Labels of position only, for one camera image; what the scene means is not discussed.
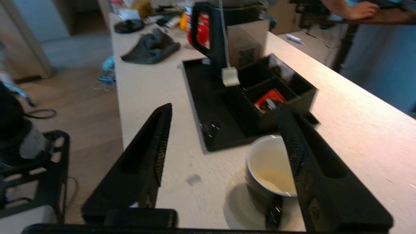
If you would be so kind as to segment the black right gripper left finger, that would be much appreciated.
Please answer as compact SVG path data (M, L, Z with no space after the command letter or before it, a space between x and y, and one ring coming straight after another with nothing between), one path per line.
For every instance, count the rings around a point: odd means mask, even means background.
M107 175L83 204L87 224L102 224L115 209L154 208L162 184L173 108L156 108Z

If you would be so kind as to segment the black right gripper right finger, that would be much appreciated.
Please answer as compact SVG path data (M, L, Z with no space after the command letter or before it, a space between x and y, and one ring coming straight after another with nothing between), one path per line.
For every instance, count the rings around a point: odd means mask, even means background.
M392 215L314 127L287 105L277 119L306 231L388 233Z

